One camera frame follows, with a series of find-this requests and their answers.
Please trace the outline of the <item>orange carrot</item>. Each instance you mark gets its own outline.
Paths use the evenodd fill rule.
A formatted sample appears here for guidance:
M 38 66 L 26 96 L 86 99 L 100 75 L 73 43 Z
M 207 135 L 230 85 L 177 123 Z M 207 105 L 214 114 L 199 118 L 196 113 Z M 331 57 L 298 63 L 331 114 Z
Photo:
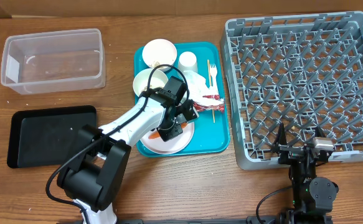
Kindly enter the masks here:
M 187 126 L 187 123 L 182 123 L 181 124 L 181 128 L 184 129 L 185 127 Z M 155 131 L 153 132 L 149 137 L 148 139 L 156 139 L 156 138 L 159 138 L 160 135 L 159 135 L 159 132 L 158 131 Z

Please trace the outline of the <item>white bowl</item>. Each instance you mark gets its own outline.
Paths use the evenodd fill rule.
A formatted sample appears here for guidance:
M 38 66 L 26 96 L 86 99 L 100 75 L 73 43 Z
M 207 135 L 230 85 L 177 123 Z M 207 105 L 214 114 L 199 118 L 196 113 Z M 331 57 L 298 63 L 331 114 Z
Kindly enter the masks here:
M 140 71 L 137 76 L 135 76 L 133 80 L 133 91 L 136 96 L 139 96 L 143 91 L 147 90 L 148 78 L 152 70 L 152 68 L 144 69 Z M 166 76 L 166 74 L 160 70 L 156 70 L 151 77 L 149 87 L 152 89 L 159 87 L 162 88 L 165 86 L 167 81 L 168 77 Z
M 177 59 L 177 49 L 169 40 L 154 39 L 143 47 L 142 58 L 149 68 L 152 62 L 174 65 Z

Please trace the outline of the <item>rice food scraps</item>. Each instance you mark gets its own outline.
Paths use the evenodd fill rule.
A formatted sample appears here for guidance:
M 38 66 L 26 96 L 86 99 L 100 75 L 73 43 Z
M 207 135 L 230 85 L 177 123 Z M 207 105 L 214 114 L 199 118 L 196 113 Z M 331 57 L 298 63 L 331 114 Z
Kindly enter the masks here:
M 155 68 L 157 66 L 159 66 L 161 63 L 160 62 L 152 62 L 151 65 L 149 65 L 151 68 Z

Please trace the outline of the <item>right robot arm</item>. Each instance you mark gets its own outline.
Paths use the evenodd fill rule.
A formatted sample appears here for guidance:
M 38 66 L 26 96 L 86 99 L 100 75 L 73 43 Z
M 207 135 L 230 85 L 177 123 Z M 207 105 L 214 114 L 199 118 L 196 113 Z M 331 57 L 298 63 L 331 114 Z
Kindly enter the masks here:
M 314 138 L 302 147 L 286 140 L 284 124 L 280 124 L 271 152 L 279 155 L 278 163 L 288 165 L 293 191 L 293 208 L 280 212 L 275 223 L 331 223 L 327 216 L 339 191 L 338 185 L 316 174 L 316 168 L 328 162 L 334 152 L 333 142 L 317 126 Z

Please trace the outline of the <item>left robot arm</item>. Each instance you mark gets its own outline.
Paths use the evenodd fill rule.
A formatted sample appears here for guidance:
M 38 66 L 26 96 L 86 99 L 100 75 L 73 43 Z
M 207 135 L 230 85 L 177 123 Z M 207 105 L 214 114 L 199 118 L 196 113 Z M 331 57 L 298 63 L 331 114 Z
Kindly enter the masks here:
M 125 174 L 131 148 L 156 130 L 169 141 L 181 135 L 182 125 L 198 117 L 194 102 L 184 99 L 185 79 L 171 77 L 162 88 L 142 92 L 135 106 L 117 120 L 94 128 L 84 126 L 71 153 L 52 175 L 76 206 L 83 223 L 116 223 L 112 209 Z

